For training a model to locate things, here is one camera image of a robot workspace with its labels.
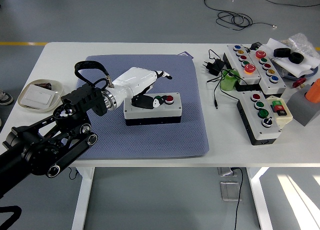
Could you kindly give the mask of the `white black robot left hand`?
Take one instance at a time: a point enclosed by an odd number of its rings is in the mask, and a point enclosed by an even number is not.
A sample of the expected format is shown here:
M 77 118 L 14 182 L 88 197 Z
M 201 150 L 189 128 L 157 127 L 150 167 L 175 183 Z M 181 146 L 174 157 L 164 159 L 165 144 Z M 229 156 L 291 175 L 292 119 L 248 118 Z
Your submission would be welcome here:
M 118 108 L 125 99 L 144 94 L 152 88 L 159 78 L 172 79 L 165 71 L 155 71 L 140 67 L 131 67 L 125 73 L 112 81 L 112 85 L 105 88 L 109 92 L 111 110 Z

